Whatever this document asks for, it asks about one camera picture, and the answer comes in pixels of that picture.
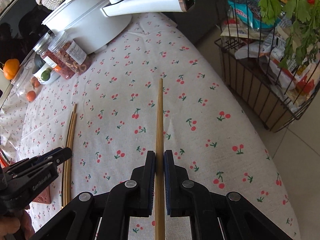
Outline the person's left hand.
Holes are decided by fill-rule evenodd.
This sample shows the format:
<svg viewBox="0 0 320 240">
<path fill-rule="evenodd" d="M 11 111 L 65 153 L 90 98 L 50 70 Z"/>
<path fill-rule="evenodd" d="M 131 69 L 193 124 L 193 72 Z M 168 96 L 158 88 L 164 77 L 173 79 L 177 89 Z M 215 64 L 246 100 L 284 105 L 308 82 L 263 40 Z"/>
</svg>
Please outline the person's left hand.
<svg viewBox="0 0 320 240">
<path fill-rule="evenodd" d="M 19 229 L 23 230 L 25 239 L 29 239 L 34 235 L 35 230 L 32 226 L 31 217 L 29 216 L 29 213 L 27 213 L 27 210 L 29 209 L 30 205 L 26 206 L 20 218 L 1 216 L 1 239 L 5 239 L 5 236 L 8 234 L 16 233 Z"/>
</svg>

